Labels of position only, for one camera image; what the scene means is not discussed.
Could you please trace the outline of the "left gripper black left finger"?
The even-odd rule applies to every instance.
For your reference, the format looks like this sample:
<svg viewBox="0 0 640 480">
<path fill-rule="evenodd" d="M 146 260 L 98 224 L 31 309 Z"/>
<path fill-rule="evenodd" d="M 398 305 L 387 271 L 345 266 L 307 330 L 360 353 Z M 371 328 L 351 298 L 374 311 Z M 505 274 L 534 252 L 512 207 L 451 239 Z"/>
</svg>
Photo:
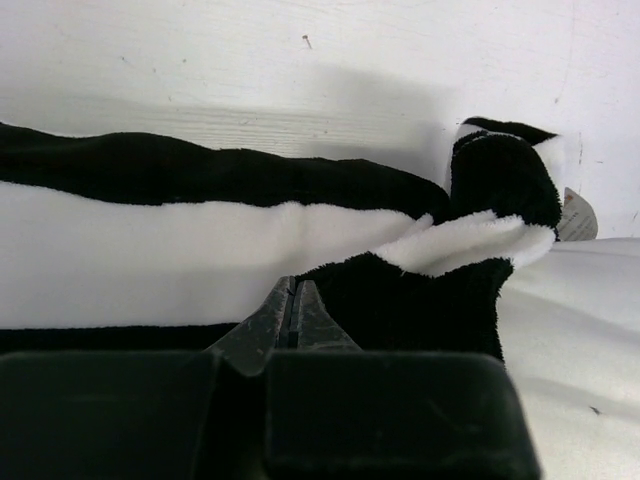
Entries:
<svg viewBox="0 0 640 480">
<path fill-rule="evenodd" d="M 257 376 L 281 330 L 288 332 L 290 315 L 291 278 L 281 277 L 253 314 L 212 345 L 212 353 L 240 375 Z"/>
</svg>

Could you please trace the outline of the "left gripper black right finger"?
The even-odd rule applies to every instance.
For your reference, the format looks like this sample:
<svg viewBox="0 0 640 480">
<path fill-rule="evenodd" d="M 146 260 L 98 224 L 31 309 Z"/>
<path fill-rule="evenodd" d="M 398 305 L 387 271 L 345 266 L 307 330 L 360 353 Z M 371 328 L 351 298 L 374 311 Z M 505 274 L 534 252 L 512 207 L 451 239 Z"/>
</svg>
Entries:
<svg viewBox="0 0 640 480">
<path fill-rule="evenodd" d="M 292 308 L 292 347 L 301 351 L 360 350 L 331 318 L 312 281 L 303 281 L 296 289 Z"/>
</svg>

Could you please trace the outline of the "black white striped pillowcase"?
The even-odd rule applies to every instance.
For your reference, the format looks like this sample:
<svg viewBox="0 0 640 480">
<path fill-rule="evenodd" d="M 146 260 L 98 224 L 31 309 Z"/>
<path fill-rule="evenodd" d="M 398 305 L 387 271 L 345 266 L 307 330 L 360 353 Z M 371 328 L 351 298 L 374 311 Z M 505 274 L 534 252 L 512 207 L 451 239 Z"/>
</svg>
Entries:
<svg viewBox="0 0 640 480">
<path fill-rule="evenodd" d="M 561 136 L 465 120 L 450 185 L 364 159 L 1 128 L 1 349 L 203 349 L 283 277 L 366 350 L 500 357 L 497 298 L 548 253 Z"/>
</svg>

